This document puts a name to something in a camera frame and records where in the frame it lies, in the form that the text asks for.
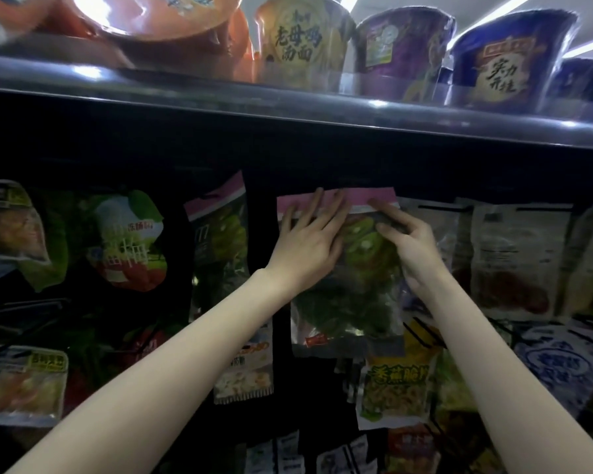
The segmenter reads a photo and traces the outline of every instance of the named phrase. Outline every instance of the pink package header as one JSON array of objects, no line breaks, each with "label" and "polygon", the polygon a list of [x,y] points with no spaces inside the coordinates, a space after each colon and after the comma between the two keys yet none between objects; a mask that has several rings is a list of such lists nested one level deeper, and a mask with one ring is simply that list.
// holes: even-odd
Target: pink package header
[{"label": "pink package header", "polygon": [[204,197],[206,199],[196,198],[186,202],[184,210],[189,221],[194,221],[239,198],[245,192],[244,176],[239,171],[218,189],[207,193]]},{"label": "pink package header", "polygon": [[[338,190],[325,191],[319,208],[329,206],[336,191]],[[277,198],[277,214],[283,216],[292,205],[296,205],[296,212],[303,211],[310,204],[310,201],[312,201],[312,195],[313,193],[305,193]],[[367,201],[371,198],[379,199],[386,203],[397,203],[393,188],[345,188],[345,201],[348,201],[351,206],[366,206]]]}]

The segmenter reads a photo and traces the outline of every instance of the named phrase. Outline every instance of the person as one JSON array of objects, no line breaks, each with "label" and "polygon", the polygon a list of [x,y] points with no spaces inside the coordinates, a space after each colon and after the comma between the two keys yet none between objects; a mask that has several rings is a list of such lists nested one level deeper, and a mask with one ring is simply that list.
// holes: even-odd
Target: person
[{"label": "person", "polygon": [[[295,208],[288,210],[266,268],[95,392],[8,472],[150,473],[241,346],[332,270],[349,206],[339,192],[318,212],[322,195],[315,192],[294,227]],[[386,203],[371,204],[406,227],[408,234],[384,224],[377,230],[395,243],[404,276],[433,314],[508,472],[593,474],[593,440],[450,275],[430,227]]]}]

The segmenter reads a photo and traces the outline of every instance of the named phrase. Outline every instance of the left hand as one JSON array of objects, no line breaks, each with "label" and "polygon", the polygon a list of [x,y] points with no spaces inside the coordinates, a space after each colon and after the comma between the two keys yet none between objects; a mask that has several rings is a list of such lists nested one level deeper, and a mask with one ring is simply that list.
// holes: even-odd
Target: left hand
[{"label": "left hand", "polygon": [[343,192],[312,220],[323,197],[323,189],[314,192],[310,205],[292,227],[296,206],[291,206],[281,220],[279,240],[266,270],[290,290],[291,297],[314,286],[328,275],[343,252],[343,240],[336,235],[342,227],[349,206],[343,204]]}]

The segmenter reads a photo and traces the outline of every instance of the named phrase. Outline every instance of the barcode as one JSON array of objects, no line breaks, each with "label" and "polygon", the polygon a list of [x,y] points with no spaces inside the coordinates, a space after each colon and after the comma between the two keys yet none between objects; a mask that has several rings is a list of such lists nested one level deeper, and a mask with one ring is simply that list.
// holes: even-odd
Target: barcode
[{"label": "barcode", "polygon": [[483,223],[502,223],[503,213],[486,213],[483,216]]},{"label": "barcode", "polygon": [[231,366],[244,366],[245,363],[246,358],[244,356],[237,356],[237,358],[232,360]]}]

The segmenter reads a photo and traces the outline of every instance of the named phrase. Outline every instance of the finger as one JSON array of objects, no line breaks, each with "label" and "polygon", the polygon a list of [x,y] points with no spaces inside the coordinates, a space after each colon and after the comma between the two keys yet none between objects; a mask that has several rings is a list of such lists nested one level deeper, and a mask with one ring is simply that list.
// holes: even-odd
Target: finger
[{"label": "finger", "polygon": [[344,197],[345,194],[342,190],[336,191],[334,193],[332,204],[325,208],[323,212],[314,221],[312,221],[312,224],[310,224],[312,229],[323,229],[338,211]]},{"label": "finger", "polygon": [[314,213],[316,213],[316,208],[318,208],[319,204],[321,203],[322,198],[323,188],[316,188],[316,191],[314,191],[314,195],[312,196],[312,201],[310,201],[309,206],[301,213],[301,217],[296,222],[295,229],[303,229],[310,223],[312,216],[314,216]]},{"label": "finger", "polygon": [[332,247],[329,249],[329,258],[327,258],[330,271],[336,266],[341,254],[343,254],[343,239],[336,238],[332,243]]},{"label": "finger", "polygon": [[292,229],[292,216],[297,209],[296,205],[290,205],[281,219],[281,229],[279,230],[279,237],[285,236]]},{"label": "finger", "polygon": [[332,239],[338,234],[338,231],[343,227],[345,220],[347,219],[347,215],[349,214],[349,210],[352,209],[352,206],[345,202],[345,204],[337,211],[336,215],[332,218],[332,221],[327,223],[327,225],[323,228],[323,232],[326,236],[329,236],[329,239]]},{"label": "finger", "polygon": [[403,224],[410,230],[418,229],[424,225],[424,221],[411,216],[409,213],[403,212],[401,209],[396,208],[380,199],[370,199],[368,201],[369,206],[377,209],[378,211],[386,214],[389,218]]},{"label": "finger", "polygon": [[399,247],[404,242],[404,237],[408,236],[408,234],[403,234],[393,226],[389,226],[384,223],[377,223],[376,229],[380,234],[382,234],[383,238],[388,239],[397,247]]}]

